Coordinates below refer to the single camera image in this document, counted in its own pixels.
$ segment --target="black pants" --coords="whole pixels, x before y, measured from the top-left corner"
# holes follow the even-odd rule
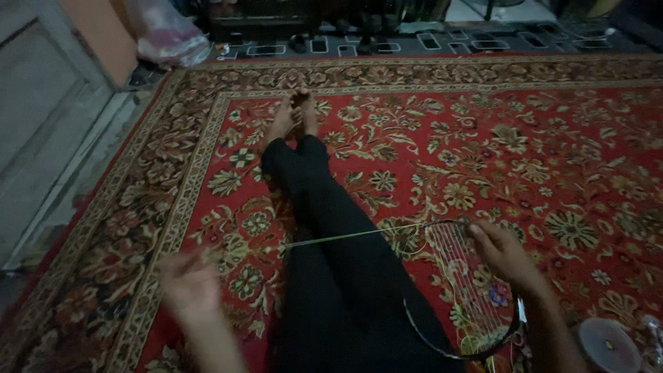
[[[305,136],[292,150],[272,141],[263,171],[292,201],[307,238],[375,230],[329,170],[325,145]],[[408,322],[448,346],[440,322],[379,234],[292,249],[275,368],[287,372],[463,372],[463,364],[428,348]]]

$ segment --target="green string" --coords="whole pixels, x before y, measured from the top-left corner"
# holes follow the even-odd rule
[[[289,248],[294,248],[296,246],[303,246],[303,245],[308,245],[308,244],[317,244],[317,243],[320,243],[320,242],[327,242],[327,241],[334,241],[334,240],[342,240],[344,238],[363,236],[364,234],[384,232],[386,230],[403,229],[403,228],[409,228],[409,227],[413,227],[413,226],[421,226],[421,225],[424,225],[424,224],[428,224],[428,223],[416,223],[416,224],[409,224],[409,225],[406,225],[406,226],[397,226],[397,227],[391,227],[391,228],[371,230],[369,232],[359,232],[359,233],[344,234],[342,236],[317,238],[315,240],[299,241],[299,242],[293,242],[291,244],[285,244],[285,245],[283,245],[283,247],[285,247],[286,249],[289,249]]]

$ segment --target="left hand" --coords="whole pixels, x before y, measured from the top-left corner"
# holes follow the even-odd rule
[[[218,318],[221,313],[219,274],[202,262],[200,254],[179,253],[160,263],[164,300],[185,325]]]

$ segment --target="bare foot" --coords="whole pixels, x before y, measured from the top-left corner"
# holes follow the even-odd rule
[[[292,97],[293,104],[300,109],[298,117],[304,124],[306,135],[318,136],[318,119],[316,118],[316,101],[308,88],[297,88]]]
[[[284,139],[286,135],[288,135],[288,132],[290,132],[294,126],[294,122],[290,117],[292,112],[292,94],[288,94],[283,97],[283,100],[281,100],[281,107],[278,109],[278,112],[272,121],[272,125],[267,130],[267,134],[261,143],[261,153],[265,152],[269,143],[278,138]]]

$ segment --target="red rug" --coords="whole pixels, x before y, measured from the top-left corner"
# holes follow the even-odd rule
[[[464,216],[510,229],[569,326],[615,319],[642,350],[642,316],[663,317],[662,74],[659,56],[613,54],[177,71],[5,320],[0,370],[193,369],[155,264],[199,246],[223,274],[251,371],[264,370],[292,217],[256,149],[277,98],[299,85],[315,89],[332,173],[378,227]],[[450,338],[464,335],[434,257],[389,239]],[[509,371],[508,355],[495,366]]]

